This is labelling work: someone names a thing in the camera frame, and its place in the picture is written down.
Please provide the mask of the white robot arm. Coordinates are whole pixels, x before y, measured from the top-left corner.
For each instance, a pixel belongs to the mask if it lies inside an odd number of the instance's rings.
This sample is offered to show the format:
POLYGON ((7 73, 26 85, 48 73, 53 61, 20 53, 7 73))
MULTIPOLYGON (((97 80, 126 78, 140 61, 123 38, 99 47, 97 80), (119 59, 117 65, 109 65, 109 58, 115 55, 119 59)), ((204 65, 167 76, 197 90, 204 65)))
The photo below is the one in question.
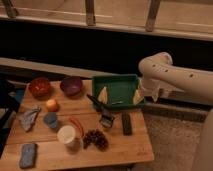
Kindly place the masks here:
POLYGON ((146 57, 139 62, 142 73, 142 96, 159 97, 159 82, 165 82, 185 92, 207 100, 209 111, 200 135, 191 171, 213 171, 213 72, 175 67, 167 52, 146 57))

